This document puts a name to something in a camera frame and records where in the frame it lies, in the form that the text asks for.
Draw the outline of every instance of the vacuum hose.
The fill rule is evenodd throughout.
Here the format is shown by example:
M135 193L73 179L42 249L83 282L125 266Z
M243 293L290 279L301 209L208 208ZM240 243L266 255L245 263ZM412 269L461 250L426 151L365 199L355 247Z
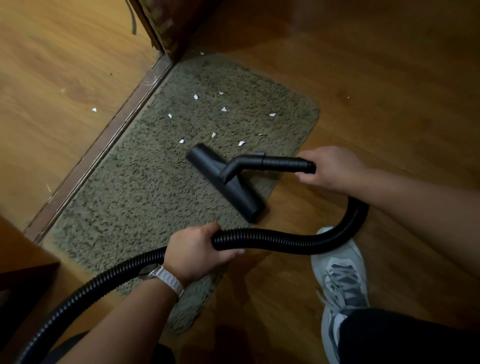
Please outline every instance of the vacuum hose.
M256 248L289 254L321 254L338 248L350 240L364 223L369 206L348 198L347 211L333 229L318 235L295 235L265 229L232 229L219 231L212 237L217 250ZM17 364L37 364L48 353L68 326L100 298L121 284L135 278L149 264L162 264L166 247L127 259L100 273L65 299L49 315L42 328L17 358Z

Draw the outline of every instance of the shoelace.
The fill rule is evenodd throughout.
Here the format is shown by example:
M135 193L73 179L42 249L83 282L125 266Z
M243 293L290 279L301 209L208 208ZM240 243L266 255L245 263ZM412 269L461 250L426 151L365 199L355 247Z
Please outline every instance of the shoelace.
M332 273L327 272L327 277L329 281L325 282L325 298L318 291L317 296L334 314L368 306L360 288L360 278L353 266L333 264Z

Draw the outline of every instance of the gray sneaker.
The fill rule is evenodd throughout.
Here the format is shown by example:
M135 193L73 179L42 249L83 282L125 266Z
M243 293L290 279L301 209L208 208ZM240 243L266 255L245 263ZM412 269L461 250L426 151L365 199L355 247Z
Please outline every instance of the gray sneaker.
M330 230L326 227L317 234ZM330 364L338 364L338 330L333 330L335 321L341 322L353 310L369 306L367 297L367 274L360 250L353 240L325 254L312 255L312 268L324 297L317 295L325 304L322 317L322 341Z

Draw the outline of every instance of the rug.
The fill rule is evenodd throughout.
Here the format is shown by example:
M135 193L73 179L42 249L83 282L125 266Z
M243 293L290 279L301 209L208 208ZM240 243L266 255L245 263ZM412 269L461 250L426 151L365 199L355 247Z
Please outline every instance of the rug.
M248 224L185 159L202 142L230 159L258 151L292 156L319 117L312 100L225 56L183 60L105 156L49 232L90 273L165 246L172 233L218 221ZM279 174L252 175L267 198ZM222 273L189 286L167 323L188 329ZM118 288L128 294L138 280Z

